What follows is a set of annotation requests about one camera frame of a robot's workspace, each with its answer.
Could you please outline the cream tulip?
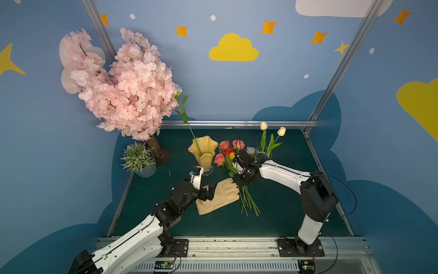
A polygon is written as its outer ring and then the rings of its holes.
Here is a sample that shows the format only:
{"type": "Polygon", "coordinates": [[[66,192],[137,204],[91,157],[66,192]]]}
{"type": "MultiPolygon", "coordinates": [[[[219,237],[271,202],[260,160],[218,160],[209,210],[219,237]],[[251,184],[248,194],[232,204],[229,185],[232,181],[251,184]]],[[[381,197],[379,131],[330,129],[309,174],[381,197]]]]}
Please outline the cream tulip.
{"type": "Polygon", "coordinates": [[[264,149],[266,147],[266,131],[268,129],[268,124],[266,122],[261,122],[260,129],[262,131],[262,137],[261,137],[261,152],[264,152],[264,149]]]}

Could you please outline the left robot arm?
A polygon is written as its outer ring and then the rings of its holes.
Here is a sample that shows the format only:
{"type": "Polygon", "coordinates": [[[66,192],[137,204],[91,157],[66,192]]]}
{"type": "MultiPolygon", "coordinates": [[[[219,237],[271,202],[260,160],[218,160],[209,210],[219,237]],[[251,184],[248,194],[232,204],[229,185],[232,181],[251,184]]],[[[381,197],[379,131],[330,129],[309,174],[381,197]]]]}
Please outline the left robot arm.
{"type": "Polygon", "coordinates": [[[152,213],[129,232],[107,246],[78,254],[70,274],[126,274],[142,261],[157,257],[162,250],[172,249],[173,237],[168,230],[178,224],[186,210],[200,199],[212,200],[217,183],[197,189],[184,181],[159,203],[152,213]]]}

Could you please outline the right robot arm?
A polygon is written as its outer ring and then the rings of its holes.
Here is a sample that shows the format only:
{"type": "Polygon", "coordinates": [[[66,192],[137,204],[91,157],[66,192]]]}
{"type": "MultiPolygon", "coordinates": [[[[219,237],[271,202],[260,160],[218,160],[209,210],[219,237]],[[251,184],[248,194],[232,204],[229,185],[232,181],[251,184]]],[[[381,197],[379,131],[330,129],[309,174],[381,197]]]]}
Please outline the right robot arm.
{"type": "Polygon", "coordinates": [[[257,178],[286,186],[301,195],[305,213],[302,226],[294,238],[294,246],[304,252],[316,243],[323,224],[339,202],[334,187],[322,172],[304,172],[282,166],[265,157],[253,159],[243,151],[232,160],[237,170],[235,182],[244,187],[257,178]]]}

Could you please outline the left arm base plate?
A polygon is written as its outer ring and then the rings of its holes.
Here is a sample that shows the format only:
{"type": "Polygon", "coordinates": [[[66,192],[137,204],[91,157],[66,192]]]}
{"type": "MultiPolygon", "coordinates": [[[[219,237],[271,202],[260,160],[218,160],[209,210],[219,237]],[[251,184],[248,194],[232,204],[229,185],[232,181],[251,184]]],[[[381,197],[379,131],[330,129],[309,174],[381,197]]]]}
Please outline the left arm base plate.
{"type": "Polygon", "coordinates": [[[175,257],[186,258],[188,256],[189,240],[188,239],[173,239],[169,243],[163,245],[162,251],[158,257],[175,257]]]}

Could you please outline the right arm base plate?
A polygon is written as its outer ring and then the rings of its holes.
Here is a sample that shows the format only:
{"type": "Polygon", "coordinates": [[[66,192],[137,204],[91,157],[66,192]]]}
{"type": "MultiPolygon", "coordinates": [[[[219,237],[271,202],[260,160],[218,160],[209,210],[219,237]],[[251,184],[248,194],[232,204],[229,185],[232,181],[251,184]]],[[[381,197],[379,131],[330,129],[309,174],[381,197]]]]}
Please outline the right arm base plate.
{"type": "Polygon", "coordinates": [[[321,241],[317,238],[313,244],[306,244],[300,238],[279,237],[277,247],[280,257],[324,257],[325,251],[321,241]]]}

